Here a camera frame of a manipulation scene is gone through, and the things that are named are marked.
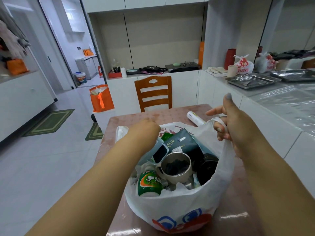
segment white sticker label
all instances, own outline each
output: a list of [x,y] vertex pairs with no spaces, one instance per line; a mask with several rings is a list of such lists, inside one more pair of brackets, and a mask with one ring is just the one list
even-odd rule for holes
[[183,150],[181,149],[181,147],[176,147],[172,150],[172,152],[183,152]]

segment person's left hand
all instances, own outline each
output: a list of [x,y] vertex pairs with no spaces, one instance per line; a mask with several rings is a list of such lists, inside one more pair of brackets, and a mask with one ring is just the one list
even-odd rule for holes
[[160,130],[161,127],[157,123],[145,118],[132,125],[126,137],[136,140],[136,145],[146,153],[154,147]]

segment hand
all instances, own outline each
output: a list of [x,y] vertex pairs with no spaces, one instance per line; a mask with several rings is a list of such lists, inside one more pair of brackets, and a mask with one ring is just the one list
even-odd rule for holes
[[206,112],[206,115],[225,114],[221,117],[228,131],[224,130],[221,123],[215,122],[214,129],[217,131],[219,141],[223,139],[233,142],[236,155],[244,159],[250,155],[257,146],[269,145],[257,125],[245,112],[238,109],[232,100],[232,95],[228,93],[224,96],[223,105]]
[[132,125],[126,137],[135,140],[136,143],[134,144],[141,148],[143,154],[145,154],[154,147],[160,130],[161,127],[157,123],[149,118],[145,118]]

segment green bottle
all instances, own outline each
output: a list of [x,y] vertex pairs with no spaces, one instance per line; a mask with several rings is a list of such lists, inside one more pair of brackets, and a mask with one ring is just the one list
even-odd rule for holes
[[152,168],[152,166],[146,167],[145,171],[140,175],[138,181],[138,195],[140,197],[160,196],[163,190],[161,178]]

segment chair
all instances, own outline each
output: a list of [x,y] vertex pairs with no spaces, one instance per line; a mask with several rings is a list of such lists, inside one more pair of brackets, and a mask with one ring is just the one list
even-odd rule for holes
[[99,66],[99,75],[100,75],[100,78],[103,77],[103,73],[102,73],[102,71],[100,70],[100,66]]
[[[146,91],[141,93],[141,89],[150,88],[155,86],[167,85],[167,89],[159,89]],[[146,79],[135,81],[136,91],[139,99],[141,112],[144,112],[144,108],[168,104],[168,108],[172,108],[172,78],[171,76],[151,76]],[[154,99],[150,101],[143,102],[143,98],[149,98],[154,96],[168,95],[168,98]]]

